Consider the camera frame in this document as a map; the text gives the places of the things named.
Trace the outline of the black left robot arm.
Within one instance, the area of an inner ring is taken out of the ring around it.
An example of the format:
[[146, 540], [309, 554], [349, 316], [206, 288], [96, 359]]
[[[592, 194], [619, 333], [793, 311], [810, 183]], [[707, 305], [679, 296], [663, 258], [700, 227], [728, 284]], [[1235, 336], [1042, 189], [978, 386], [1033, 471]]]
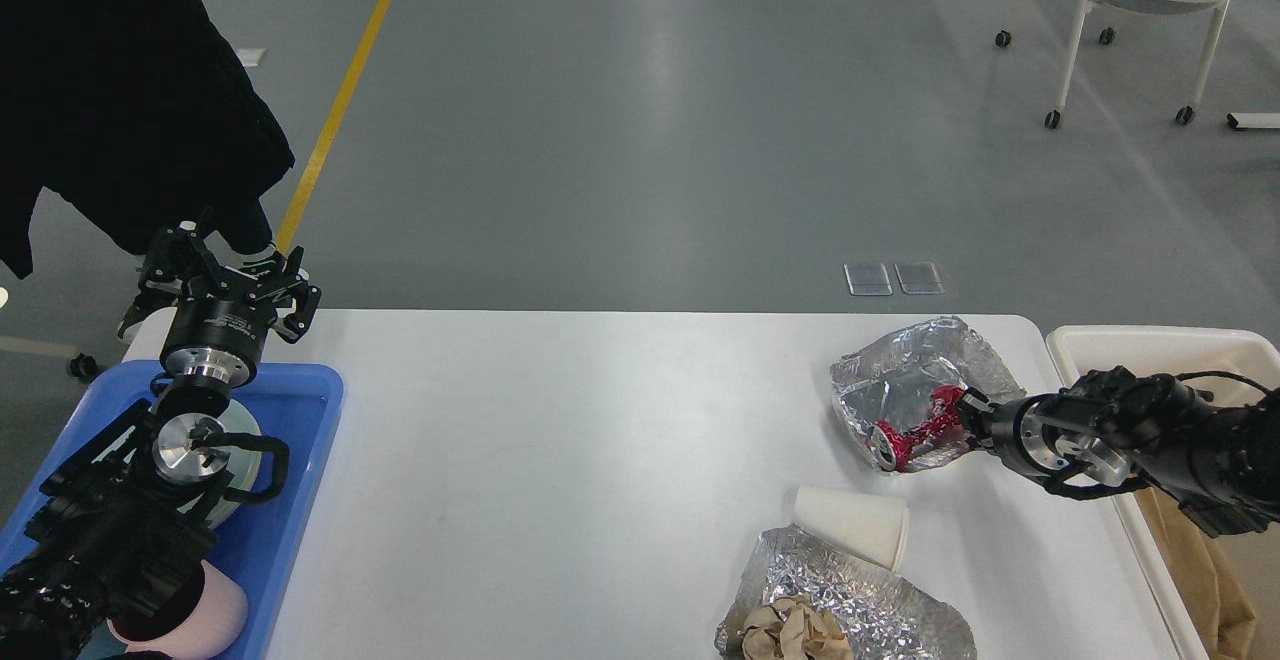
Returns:
[[140, 285], [175, 299], [151, 399], [83, 443], [40, 486], [46, 504], [24, 527], [35, 547], [3, 574], [3, 652], [74, 659], [105, 622], [169, 619], [216, 545], [220, 501], [279, 496], [291, 469], [282, 437], [221, 418], [259, 373], [268, 336], [296, 344], [321, 290], [296, 247], [265, 272], [210, 253], [197, 223], [157, 232]]

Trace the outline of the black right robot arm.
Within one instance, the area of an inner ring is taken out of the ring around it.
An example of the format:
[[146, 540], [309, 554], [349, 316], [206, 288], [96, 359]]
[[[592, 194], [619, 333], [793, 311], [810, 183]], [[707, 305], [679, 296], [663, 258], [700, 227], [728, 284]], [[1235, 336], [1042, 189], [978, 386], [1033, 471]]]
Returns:
[[1226, 408], [1196, 379], [1089, 370], [1059, 391], [1012, 402], [952, 388], [941, 408], [973, 449], [1050, 495], [1156, 490], [1211, 538], [1263, 532], [1279, 517], [1277, 391]]

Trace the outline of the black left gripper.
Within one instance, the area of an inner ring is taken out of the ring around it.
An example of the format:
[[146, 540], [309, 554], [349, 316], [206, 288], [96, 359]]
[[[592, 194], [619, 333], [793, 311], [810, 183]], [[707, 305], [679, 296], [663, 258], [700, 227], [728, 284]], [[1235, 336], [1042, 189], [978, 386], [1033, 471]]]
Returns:
[[[285, 256], [291, 271], [303, 269], [303, 247]], [[247, 283], [243, 301], [233, 299], [230, 272], [206, 246], [200, 223], [156, 233], [140, 269], [138, 299], [179, 303], [160, 354], [172, 382], [193, 376], [244, 386], [259, 373], [271, 329], [285, 344], [297, 344], [314, 326], [323, 292], [310, 278]]]

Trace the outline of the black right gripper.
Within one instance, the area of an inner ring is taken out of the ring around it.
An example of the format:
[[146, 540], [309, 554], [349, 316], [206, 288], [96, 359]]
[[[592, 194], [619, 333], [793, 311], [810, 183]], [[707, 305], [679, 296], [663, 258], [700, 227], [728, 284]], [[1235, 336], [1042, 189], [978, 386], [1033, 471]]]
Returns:
[[1052, 397], [1039, 394], [1014, 402], [991, 402], [978, 388], [964, 388], [954, 402], [954, 411], [970, 441], [986, 441], [987, 452], [1007, 469], [1044, 486], [1051, 478], [1062, 478], [1071, 467], [1071, 460], [1056, 452], [1052, 437], [1046, 437], [1046, 423], [1036, 414], [1038, 405]]

